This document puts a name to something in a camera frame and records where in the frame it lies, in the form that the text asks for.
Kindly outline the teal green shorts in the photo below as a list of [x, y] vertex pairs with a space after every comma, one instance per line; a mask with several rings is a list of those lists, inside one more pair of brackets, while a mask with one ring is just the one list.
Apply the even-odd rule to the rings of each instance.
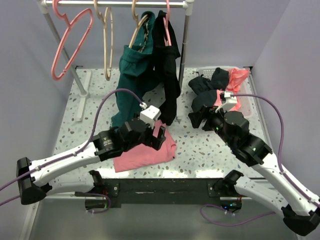
[[[140, 99], [160, 83], [159, 78], [155, 76], [152, 60], [154, 48], [152, 30], [156, 16], [151, 11], [145, 11], [141, 16], [148, 16], [148, 19], [138, 30], [132, 47], [124, 46], [119, 61], [120, 76], [117, 85], [118, 89], [128, 89]], [[116, 93], [116, 104], [118, 113], [111, 118], [112, 127], [122, 126], [131, 120], [135, 113], [142, 110], [136, 98], [124, 91]]]

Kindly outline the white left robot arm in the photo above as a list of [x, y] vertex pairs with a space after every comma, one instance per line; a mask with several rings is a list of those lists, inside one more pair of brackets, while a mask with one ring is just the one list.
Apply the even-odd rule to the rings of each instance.
[[46, 159], [30, 160], [23, 157], [17, 161], [16, 177], [22, 205], [43, 200], [51, 191], [65, 192], [64, 184], [54, 184], [57, 177], [75, 169], [113, 159], [139, 145], [158, 151], [166, 140], [166, 128], [155, 126], [139, 118], [125, 122], [92, 136], [88, 141]]

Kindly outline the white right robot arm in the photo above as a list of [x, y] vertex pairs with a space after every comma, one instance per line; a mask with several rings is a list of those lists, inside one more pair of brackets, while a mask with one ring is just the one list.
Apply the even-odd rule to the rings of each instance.
[[320, 197], [281, 166], [276, 154], [261, 138], [250, 133], [250, 123], [241, 112], [203, 106], [188, 117], [195, 129], [205, 122], [204, 131], [214, 131], [240, 162], [261, 174], [274, 188], [269, 189], [232, 170], [214, 185], [217, 191], [230, 197], [239, 194], [263, 204], [297, 235], [307, 236], [318, 227]]

